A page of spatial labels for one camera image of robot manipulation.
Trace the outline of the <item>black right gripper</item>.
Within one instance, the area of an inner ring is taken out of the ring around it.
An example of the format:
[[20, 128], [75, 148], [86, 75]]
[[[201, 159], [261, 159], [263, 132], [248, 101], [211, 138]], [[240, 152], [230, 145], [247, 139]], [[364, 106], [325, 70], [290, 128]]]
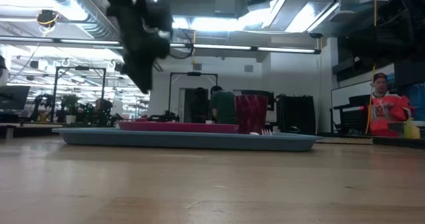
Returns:
[[[374, 57], [378, 66], [386, 66], [412, 54], [414, 32], [411, 10], [414, 0], [388, 0], [378, 10]], [[372, 27], [363, 27], [339, 37], [339, 46], [353, 58], [372, 58]]]

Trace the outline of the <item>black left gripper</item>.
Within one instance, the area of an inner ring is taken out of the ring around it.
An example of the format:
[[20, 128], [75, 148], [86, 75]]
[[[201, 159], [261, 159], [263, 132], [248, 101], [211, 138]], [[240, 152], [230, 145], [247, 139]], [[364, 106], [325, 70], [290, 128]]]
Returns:
[[152, 89], [153, 60], [164, 59], [170, 53], [170, 41], [159, 34], [173, 34], [172, 14], [166, 3], [146, 0], [115, 0], [108, 7], [108, 15], [115, 17], [124, 47], [124, 73], [142, 93]]

